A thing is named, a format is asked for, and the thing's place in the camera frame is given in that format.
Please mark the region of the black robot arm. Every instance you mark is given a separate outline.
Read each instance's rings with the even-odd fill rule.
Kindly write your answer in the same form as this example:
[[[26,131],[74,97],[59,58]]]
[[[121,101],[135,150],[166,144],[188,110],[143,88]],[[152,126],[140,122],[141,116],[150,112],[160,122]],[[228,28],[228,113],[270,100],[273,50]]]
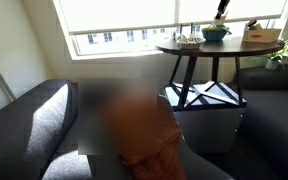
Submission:
[[[226,7],[228,6],[230,0],[220,0],[219,6],[217,8],[216,19],[220,19],[221,15],[225,12]]]

